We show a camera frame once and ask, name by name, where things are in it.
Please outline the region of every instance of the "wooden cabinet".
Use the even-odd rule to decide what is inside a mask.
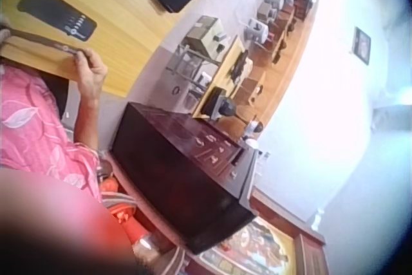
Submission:
[[[294,240],[297,275],[329,275],[323,246],[300,234]]]
[[[247,193],[256,152],[202,119],[129,103],[112,154],[195,254],[254,218]]]

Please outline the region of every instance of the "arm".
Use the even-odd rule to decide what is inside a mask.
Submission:
[[[75,56],[79,74],[77,86],[80,91],[79,112],[77,114],[74,140],[91,149],[98,148],[97,119],[100,94],[108,68],[96,52],[86,49]]]

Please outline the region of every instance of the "tiled floor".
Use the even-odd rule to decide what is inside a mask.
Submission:
[[[176,85],[180,85],[185,89],[187,83],[166,72],[165,67],[173,58],[173,53],[180,41],[200,16],[209,15],[220,18],[225,31],[233,40],[235,36],[242,35],[242,24],[246,23],[249,17],[256,15],[257,6],[260,2],[262,0],[196,0],[191,3],[188,12],[155,51],[127,98],[123,99],[107,93],[103,94],[98,124],[99,148],[107,149],[110,146],[128,101],[150,103],[167,109],[174,109],[182,102],[181,97],[171,96],[171,90]],[[211,73],[213,73],[213,67],[206,68],[206,70],[212,70]],[[71,82],[66,109],[68,117],[63,120],[69,127],[74,126],[78,104],[77,87],[75,83]]]

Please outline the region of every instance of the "colorful painting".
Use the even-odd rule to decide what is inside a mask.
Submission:
[[[260,218],[200,259],[224,275],[296,274],[293,239]]]
[[[371,55],[371,37],[357,27],[355,27],[353,52],[365,64],[369,64],[369,59]]]

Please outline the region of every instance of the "wooden counter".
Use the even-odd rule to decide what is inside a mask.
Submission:
[[[146,62],[180,19],[159,10],[152,0],[64,0],[91,17],[97,28],[86,42],[67,36],[17,10],[20,0],[1,0],[1,12],[15,29],[36,33],[78,48],[95,49],[109,68],[104,91],[125,97]],[[21,64],[71,80],[77,79],[72,56],[12,37],[0,55]]]

